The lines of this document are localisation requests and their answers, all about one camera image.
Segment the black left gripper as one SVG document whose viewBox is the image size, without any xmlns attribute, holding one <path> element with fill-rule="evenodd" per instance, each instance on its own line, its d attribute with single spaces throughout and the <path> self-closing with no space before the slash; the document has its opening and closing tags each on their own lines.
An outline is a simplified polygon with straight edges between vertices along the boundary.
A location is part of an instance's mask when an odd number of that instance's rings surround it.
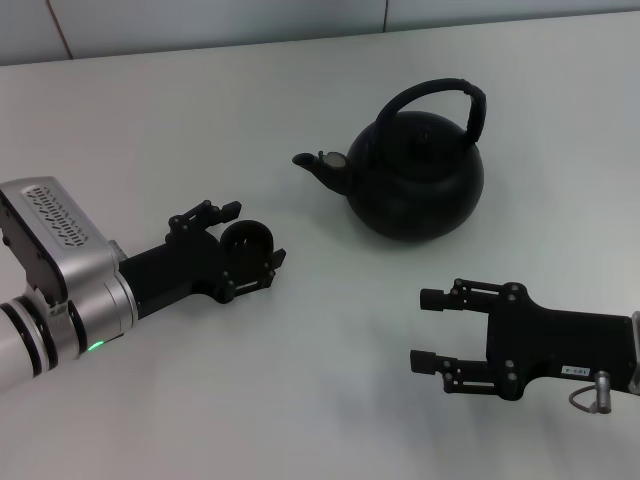
<svg viewBox="0 0 640 480">
<path fill-rule="evenodd" d="M 239 217 L 242 204 L 222 207 L 205 200 L 188 212 L 173 216 L 171 235 L 187 235 L 228 223 Z M 145 318 L 188 296 L 206 295 L 226 304 L 238 296 L 271 287 L 286 257 L 284 249 L 264 251 L 240 247 L 224 254 L 208 232 L 171 240 L 120 263 L 119 273 L 130 287 L 138 317 Z"/>
</svg>

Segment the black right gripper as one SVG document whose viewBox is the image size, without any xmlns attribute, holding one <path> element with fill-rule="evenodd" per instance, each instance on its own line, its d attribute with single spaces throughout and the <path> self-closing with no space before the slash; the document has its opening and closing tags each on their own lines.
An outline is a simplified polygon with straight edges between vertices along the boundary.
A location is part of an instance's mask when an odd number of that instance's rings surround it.
<svg viewBox="0 0 640 480">
<path fill-rule="evenodd" d="M 411 371 L 440 373 L 448 394 L 516 401 L 538 378 L 592 382 L 598 372 L 609 375 L 613 390 L 627 393 L 638 365 L 630 317 L 545 308 L 522 284 L 458 278 L 449 291 L 422 289 L 420 308 L 489 313 L 485 361 L 410 352 Z"/>
</svg>

